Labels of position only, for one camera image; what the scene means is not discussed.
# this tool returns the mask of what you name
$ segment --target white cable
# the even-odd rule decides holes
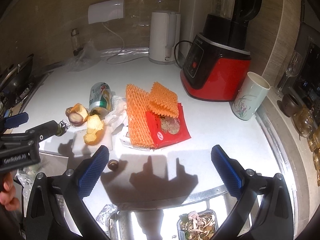
[[[107,62],[108,64],[116,65],[116,64],[121,64],[121,63],[126,63],[126,62],[129,62],[129,61],[133,61],[133,60],[136,60],[136,59],[138,59],[138,58],[147,57],[147,56],[141,56],[141,57],[129,59],[129,60],[126,60],[126,61],[116,62],[116,63],[110,63],[110,62],[108,62],[109,59],[111,59],[112,57],[118,56],[118,55],[124,50],[124,40],[123,40],[118,34],[116,34],[116,33],[113,32],[112,30],[110,30],[107,26],[105,26],[103,22],[101,22],[101,23],[102,23],[103,27],[105,27],[108,31],[110,31],[110,32],[113,33],[114,35],[118,36],[118,37],[121,39],[121,41],[122,41],[122,48],[121,48],[121,50],[120,50],[118,53],[116,53],[115,55],[112,55],[111,57],[109,57],[109,58],[106,60],[106,62]]]

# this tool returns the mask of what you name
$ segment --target floral pattern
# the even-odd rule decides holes
[[[244,118],[247,115],[247,111],[251,109],[251,107],[247,105],[247,101],[252,101],[253,98],[256,98],[256,96],[244,95],[243,97],[236,99],[234,102],[235,112],[240,118]]]

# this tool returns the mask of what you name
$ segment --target human hand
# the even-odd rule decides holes
[[[3,187],[5,191],[0,192],[0,203],[4,205],[8,211],[14,211],[19,208],[19,200],[14,197],[16,195],[16,188],[13,185],[13,177],[7,173],[3,179]]]

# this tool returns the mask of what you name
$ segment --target beverage can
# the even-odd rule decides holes
[[[97,114],[104,119],[112,111],[112,93],[108,84],[99,82],[92,86],[89,99],[90,115]]]

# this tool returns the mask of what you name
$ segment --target red plastic package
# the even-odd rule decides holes
[[[146,112],[147,123],[155,148],[169,146],[191,138],[183,116],[181,103],[178,103],[179,116],[172,118]]]

